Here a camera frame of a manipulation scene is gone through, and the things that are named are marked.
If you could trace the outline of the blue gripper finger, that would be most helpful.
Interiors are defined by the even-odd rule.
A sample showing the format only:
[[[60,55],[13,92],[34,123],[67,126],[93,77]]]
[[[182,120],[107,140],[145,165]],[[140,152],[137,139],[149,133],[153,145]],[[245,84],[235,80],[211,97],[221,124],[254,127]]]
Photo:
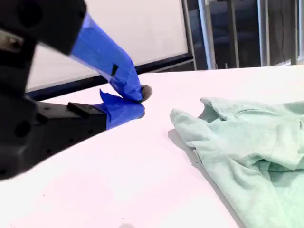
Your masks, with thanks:
[[[3,0],[0,3],[0,82],[25,93],[38,43],[102,75],[123,98],[147,100],[130,56],[87,13],[83,0]]]
[[[99,133],[143,117],[144,106],[100,92],[102,103],[38,103],[35,157],[48,158]]]

